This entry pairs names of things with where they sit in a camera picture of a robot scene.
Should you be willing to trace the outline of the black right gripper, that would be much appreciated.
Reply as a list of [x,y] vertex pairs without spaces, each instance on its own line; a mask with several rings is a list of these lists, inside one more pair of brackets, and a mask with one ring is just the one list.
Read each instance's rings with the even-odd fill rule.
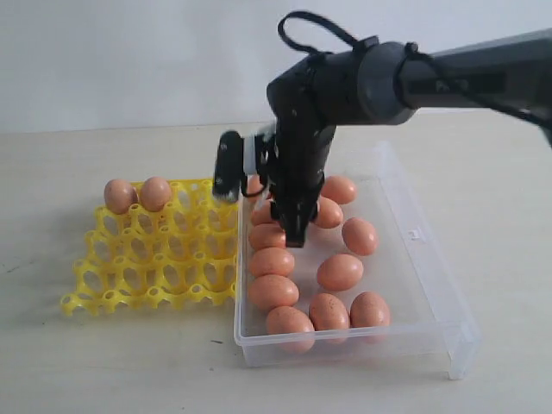
[[306,231],[317,218],[317,200],[335,127],[295,125],[281,128],[271,122],[259,130],[267,151],[267,178],[274,196],[271,218],[285,232],[288,248],[302,248]]

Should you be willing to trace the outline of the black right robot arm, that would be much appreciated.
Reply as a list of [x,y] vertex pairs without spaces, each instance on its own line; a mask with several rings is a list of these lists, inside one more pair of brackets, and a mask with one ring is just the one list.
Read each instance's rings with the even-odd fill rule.
[[291,248],[317,213],[336,128],[395,126],[422,108],[482,108],[551,132],[551,33],[539,30],[440,53],[368,38],[313,53],[267,86],[276,118],[268,152],[275,214]]

